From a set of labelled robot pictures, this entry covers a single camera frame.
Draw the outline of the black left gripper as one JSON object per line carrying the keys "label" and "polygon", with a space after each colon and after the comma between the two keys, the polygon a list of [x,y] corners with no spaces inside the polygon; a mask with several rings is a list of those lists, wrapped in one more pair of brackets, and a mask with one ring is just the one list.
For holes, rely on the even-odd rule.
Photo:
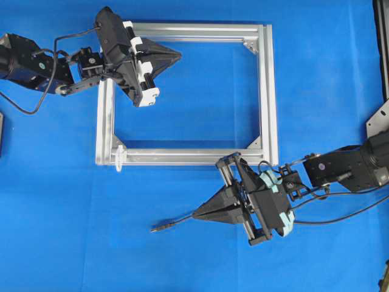
{"label": "black left gripper", "polygon": [[129,26],[125,26],[123,21],[119,23],[127,34],[129,46],[126,58],[118,67],[118,72],[123,77],[119,87],[135,107],[154,105],[160,94],[154,79],[177,63],[182,54],[150,39],[136,36],[131,21],[128,23]]}

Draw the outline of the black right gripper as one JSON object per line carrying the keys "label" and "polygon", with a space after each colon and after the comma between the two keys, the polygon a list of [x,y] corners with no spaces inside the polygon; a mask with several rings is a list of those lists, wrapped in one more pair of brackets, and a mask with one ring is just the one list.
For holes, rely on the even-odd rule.
{"label": "black right gripper", "polygon": [[226,186],[198,207],[193,218],[227,224],[243,224],[251,246],[271,240],[272,232],[261,211],[254,209],[250,196],[264,185],[259,182],[259,175],[241,157],[241,153],[224,156],[215,166],[220,171]]}

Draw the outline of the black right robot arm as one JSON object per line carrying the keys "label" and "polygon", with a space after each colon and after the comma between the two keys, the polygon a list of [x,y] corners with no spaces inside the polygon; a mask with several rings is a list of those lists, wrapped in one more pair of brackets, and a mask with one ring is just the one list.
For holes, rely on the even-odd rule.
{"label": "black right robot arm", "polygon": [[297,171],[285,164],[254,172],[239,152],[222,157],[216,167],[224,186],[198,207],[192,218],[227,224],[242,224],[249,244],[272,238],[272,231],[287,236],[294,227],[291,202],[340,183],[351,193],[388,184],[388,103],[385,102],[366,122],[367,140],[301,160],[311,187],[305,186]]}

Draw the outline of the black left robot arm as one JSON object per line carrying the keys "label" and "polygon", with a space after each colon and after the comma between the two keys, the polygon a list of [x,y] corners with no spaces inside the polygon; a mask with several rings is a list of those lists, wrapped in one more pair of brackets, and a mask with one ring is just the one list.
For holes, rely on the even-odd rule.
{"label": "black left robot arm", "polygon": [[125,27],[129,46],[125,56],[110,62],[90,47],[74,54],[40,48],[36,42],[7,33],[1,37],[1,79],[43,94],[68,96],[112,79],[136,107],[155,104],[160,90],[154,79],[182,57],[180,52]]}

